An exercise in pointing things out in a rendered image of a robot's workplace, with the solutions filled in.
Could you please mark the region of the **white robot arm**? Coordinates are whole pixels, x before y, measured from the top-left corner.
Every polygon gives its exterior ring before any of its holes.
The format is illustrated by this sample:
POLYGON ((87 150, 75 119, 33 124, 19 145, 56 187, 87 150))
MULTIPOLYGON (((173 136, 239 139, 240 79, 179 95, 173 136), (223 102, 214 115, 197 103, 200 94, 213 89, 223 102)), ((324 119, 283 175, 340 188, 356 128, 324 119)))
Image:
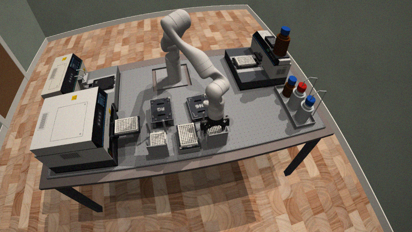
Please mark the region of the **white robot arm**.
POLYGON ((172 84, 182 80, 180 51, 190 61, 202 79, 208 77, 213 81, 206 87, 206 101, 203 106, 208 107, 208 117, 220 120, 224 116, 225 99, 223 94, 229 90, 229 81, 212 64, 208 56, 201 50, 187 44, 181 38, 191 26, 189 14, 182 9, 176 10, 162 18, 160 24, 164 30, 161 39, 161 49, 168 52, 165 55, 168 81, 172 84))

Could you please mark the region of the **red bottle cap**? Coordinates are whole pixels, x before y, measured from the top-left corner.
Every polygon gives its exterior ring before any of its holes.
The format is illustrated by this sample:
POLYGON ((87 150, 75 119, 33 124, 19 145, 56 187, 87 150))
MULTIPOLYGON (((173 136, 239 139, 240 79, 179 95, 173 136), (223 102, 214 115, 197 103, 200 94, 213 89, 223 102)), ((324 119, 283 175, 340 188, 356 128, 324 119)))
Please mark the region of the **red bottle cap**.
POLYGON ((303 82, 299 82, 299 84, 298 84, 298 86, 297 86, 297 89, 300 91, 300 92, 305 92, 305 90, 306 90, 306 88, 307 88, 307 85, 304 83, 304 85, 303 85, 303 82))

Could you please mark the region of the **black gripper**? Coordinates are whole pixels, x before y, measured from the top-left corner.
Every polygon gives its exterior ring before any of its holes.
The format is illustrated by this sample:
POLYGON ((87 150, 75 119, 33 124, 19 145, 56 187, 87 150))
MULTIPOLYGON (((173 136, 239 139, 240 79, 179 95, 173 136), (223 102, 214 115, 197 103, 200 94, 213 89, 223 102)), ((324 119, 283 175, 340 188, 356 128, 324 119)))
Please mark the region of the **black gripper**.
POLYGON ((207 134, 207 130, 208 130, 208 129, 210 129, 211 127, 214 127, 214 126, 218 126, 218 125, 220 125, 221 128, 222 128, 222 131, 224 131, 224 130, 225 130, 225 127, 226 127, 226 126, 229 126, 229 116, 227 115, 226 117, 223 117, 223 118, 220 119, 220 120, 212 120, 212 119, 210 119, 210 118, 207 116, 207 120, 206 120, 206 121, 203 121, 203 120, 200 121, 201 131, 204 130, 204 133, 205 133, 205 134, 207 134), (226 122, 224 122, 224 120, 225 120, 226 122))

